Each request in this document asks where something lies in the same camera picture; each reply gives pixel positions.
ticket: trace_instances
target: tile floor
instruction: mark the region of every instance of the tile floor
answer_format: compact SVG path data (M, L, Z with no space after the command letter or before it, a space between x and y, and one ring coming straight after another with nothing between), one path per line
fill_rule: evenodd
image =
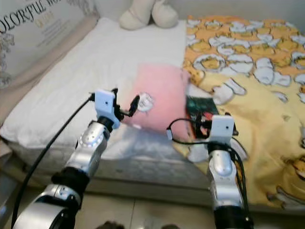
M28 190L21 209L38 193ZM304 217L256 213L253 218L256 229L305 229ZM214 229L209 208L86 194L75 229L95 229L107 220L115 220L126 229L160 229L165 224L176 224L181 229Z

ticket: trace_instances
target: white bed sheet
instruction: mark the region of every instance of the white bed sheet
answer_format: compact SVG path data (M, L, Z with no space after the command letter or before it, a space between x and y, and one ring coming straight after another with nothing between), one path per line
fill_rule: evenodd
M110 19L100 19L96 28L13 109L0 129L1 136L27 149L41 149L87 99L89 92L118 87L118 102L122 103L132 88L138 64L182 65L185 29L185 21L179 21L171 29L150 25L137 31L126 31ZM76 139L88 123L96 119L95 115L94 104L89 103L66 127L53 144L54 149L60 149L59 160L67 159ZM108 145L103 159L124 158L141 152L153 158L181 158L165 136L126 125L112 132ZM28 164L35 158L28 152L20 152L20 156Z

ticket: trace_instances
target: pink cloth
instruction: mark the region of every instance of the pink cloth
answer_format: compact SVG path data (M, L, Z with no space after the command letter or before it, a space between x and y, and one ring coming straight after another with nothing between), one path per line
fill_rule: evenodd
M132 118L123 122L137 125L166 134L171 121L186 117L186 87L189 74L180 68L168 64L141 64L138 77L128 104L138 94L138 110ZM173 125L172 131L181 139L188 139L187 126L184 122Z

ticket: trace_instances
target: cartoon print blanket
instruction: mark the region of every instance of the cartoon print blanket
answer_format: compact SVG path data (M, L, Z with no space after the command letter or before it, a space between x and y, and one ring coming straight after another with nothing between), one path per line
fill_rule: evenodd
M183 67L235 119L250 202L305 209L305 36L280 20L190 16Z

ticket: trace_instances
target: stuffed toy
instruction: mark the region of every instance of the stuffed toy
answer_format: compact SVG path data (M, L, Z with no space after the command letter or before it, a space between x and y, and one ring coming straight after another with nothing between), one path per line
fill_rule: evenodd
M178 22L178 14L168 0L133 0L132 6L121 16L120 26L127 30L140 29L148 25L151 15L162 28L173 27Z

